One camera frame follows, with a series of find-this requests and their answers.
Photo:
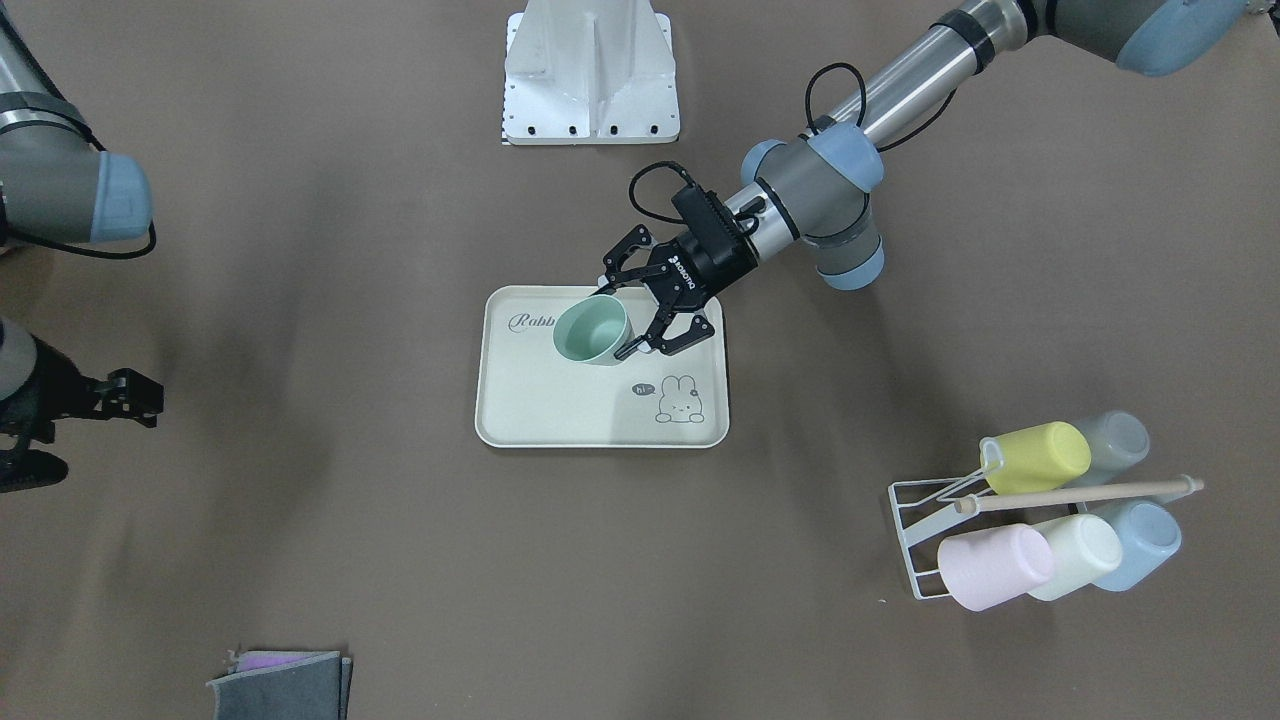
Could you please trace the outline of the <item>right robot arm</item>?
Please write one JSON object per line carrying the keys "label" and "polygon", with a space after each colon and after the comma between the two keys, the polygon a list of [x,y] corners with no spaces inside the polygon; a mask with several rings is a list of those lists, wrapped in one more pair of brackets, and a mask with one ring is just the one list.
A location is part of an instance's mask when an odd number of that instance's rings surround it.
{"label": "right robot arm", "polygon": [[[1,42],[3,249],[37,247],[116,259],[114,242],[146,238],[124,260],[157,243],[154,199],[141,165],[110,152],[51,81],[9,15]],[[84,375],[51,345],[3,320],[1,489],[54,486],[68,465],[46,451],[55,421],[123,418],[152,428],[164,387],[133,369]]]}

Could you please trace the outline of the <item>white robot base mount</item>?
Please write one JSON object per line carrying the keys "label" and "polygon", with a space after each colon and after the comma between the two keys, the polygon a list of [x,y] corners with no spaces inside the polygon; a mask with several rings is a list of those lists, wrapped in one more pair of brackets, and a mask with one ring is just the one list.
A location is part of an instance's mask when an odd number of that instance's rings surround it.
{"label": "white robot base mount", "polygon": [[504,143],[680,137],[672,24],[649,1],[530,1],[506,23],[504,70]]}

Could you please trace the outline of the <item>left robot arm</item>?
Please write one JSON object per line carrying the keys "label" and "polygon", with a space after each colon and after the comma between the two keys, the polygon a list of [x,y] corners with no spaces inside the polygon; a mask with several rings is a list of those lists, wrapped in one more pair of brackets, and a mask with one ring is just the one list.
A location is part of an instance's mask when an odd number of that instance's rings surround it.
{"label": "left robot arm", "polygon": [[714,334],[709,301],[794,242],[806,245],[836,290],[860,290],[884,266],[884,241],[870,196],[884,178],[882,156],[941,117],[957,87],[1002,53],[1053,37],[1140,76],[1161,77],[1203,56],[1245,14],[1277,19],[1275,1],[966,1],[947,12],[904,54],[838,106],[805,114],[796,140],[754,146],[728,199],[684,182],[673,196],[681,232],[659,243],[637,225],[603,259],[598,293],[643,284],[655,301],[648,327],[609,346],[621,363],[664,355]]}

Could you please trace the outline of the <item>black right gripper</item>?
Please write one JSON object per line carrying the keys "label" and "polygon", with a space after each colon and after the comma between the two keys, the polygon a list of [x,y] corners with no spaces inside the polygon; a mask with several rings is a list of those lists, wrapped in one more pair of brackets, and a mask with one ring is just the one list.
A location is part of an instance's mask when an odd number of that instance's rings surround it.
{"label": "black right gripper", "polygon": [[32,337],[28,346],[31,369],[3,400],[3,434],[13,438],[3,448],[4,493],[54,486],[67,478],[64,460],[33,447],[55,441],[56,420],[124,418],[155,428],[164,413],[164,386],[134,369],[122,368],[100,380],[81,374],[69,357],[38,338]]}

